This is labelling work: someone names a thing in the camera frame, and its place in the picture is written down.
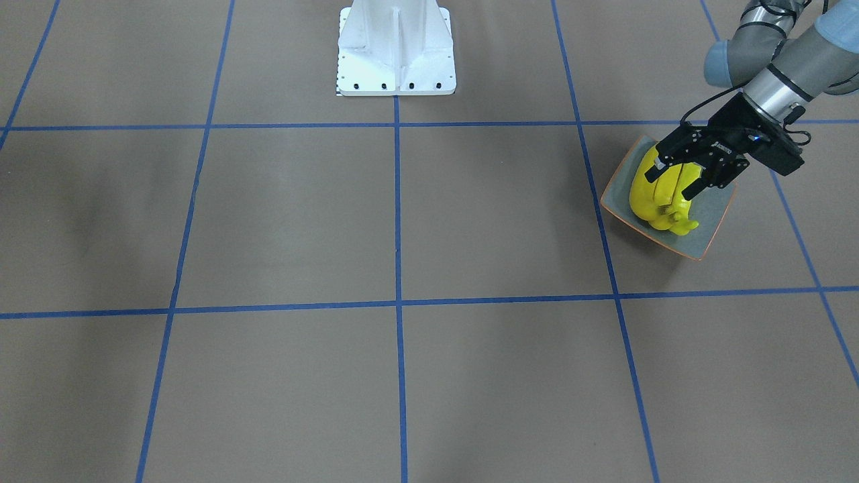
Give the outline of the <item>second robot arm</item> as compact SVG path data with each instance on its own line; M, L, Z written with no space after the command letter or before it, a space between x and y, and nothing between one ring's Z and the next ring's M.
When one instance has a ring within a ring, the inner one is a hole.
M803 165L803 144L789 126L821 94L857 91L857 2L840 1L801 36L789 34L804 1L749 2L734 36L705 59L705 79L732 98L705 125L683 118L659 141L632 181L635 191L670 199L660 181L690 201L709 187L724 189L755 159L786 176Z

